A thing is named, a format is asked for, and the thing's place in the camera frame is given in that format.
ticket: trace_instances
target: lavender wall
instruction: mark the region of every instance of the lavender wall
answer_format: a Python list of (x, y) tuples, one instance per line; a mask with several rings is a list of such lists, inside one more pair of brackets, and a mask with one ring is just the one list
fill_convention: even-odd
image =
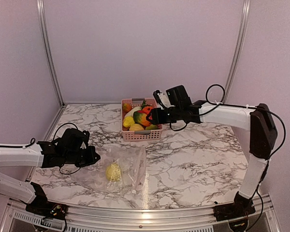
[(152, 96), (184, 84), (193, 99), (225, 84), (243, 1), (46, 0), (66, 102)]
[[(229, 103), (267, 103), (287, 127), (287, 140), (273, 156), (262, 186), (269, 192), (282, 231), (290, 231), (290, 1), (253, 0), (249, 25)], [(281, 141), (282, 130), (276, 121)], [(235, 130), (248, 152), (249, 136)]]
[[(42, 139), (58, 110), (36, 1), (0, 0), (0, 143)], [(20, 179), (27, 171), (4, 170)], [(0, 221), (7, 201), (0, 196)]]

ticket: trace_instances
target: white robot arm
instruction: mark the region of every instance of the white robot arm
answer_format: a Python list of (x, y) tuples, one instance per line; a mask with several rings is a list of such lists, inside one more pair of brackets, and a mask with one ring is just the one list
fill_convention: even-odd
[(261, 103), (257, 107), (243, 108), (208, 101), (192, 103), (183, 86), (171, 88), (166, 93), (162, 94), (159, 90), (154, 92), (154, 97), (162, 108), (152, 109), (147, 120), (155, 125), (169, 123), (171, 126), (172, 123), (183, 120), (186, 124), (213, 122), (250, 131), (248, 169), (234, 203), (218, 205), (214, 211), (217, 221), (254, 213), (252, 197), (266, 175), (277, 139), (277, 129), (267, 105)]
[[(0, 167), (33, 166), (41, 168), (74, 164), (85, 167), (96, 163), (100, 156), (94, 146), (88, 145), (89, 132), (66, 129), (61, 138), (52, 142), (31, 141), (29, 145), (0, 144)], [(0, 194), (22, 201), (26, 210), (45, 217), (64, 219), (66, 205), (60, 204), (58, 213), (49, 202), (40, 185), (16, 180), (0, 173)]]

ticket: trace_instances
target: yellow object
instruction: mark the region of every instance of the yellow object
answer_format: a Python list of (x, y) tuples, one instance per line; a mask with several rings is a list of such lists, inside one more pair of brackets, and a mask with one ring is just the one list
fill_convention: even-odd
[(114, 162), (109, 165), (105, 170), (105, 176), (108, 181), (116, 182), (121, 179), (121, 169), (120, 166)]
[(134, 124), (134, 120), (133, 120), (133, 117), (132, 116), (128, 116), (126, 118), (124, 118), (124, 121), (123, 121), (123, 126), (125, 128), (130, 128), (130, 126), (132, 126)]
[(144, 130), (144, 127), (142, 127), (140, 124), (133, 124), (130, 129), (130, 131), (143, 131)]

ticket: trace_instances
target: plastic bag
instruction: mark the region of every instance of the plastic bag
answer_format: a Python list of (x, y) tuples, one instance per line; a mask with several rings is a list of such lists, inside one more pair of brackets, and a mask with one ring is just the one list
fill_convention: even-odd
[[(100, 150), (101, 160), (89, 167), (71, 175), (77, 184), (92, 190), (117, 192), (125, 194), (135, 193), (144, 182), (146, 173), (146, 152), (144, 147), (120, 148), (110, 147), (106, 151)], [(105, 175), (106, 168), (112, 163), (118, 164), (121, 169), (119, 181), (108, 181)]]

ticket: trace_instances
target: lemon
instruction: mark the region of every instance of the lemon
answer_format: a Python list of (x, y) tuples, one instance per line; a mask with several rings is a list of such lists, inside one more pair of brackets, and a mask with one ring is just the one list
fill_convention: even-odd
[(110, 164), (105, 170), (105, 176), (108, 181), (119, 181), (121, 179), (120, 166), (116, 162)]
[(124, 121), (123, 121), (122, 124), (123, 124), (123, 126), (125, 128), (130, 128), (134, 123), (135, 122), (134, 122), (133, 117), (132, 116), (128, 116), (128, 117), (124, 118)]

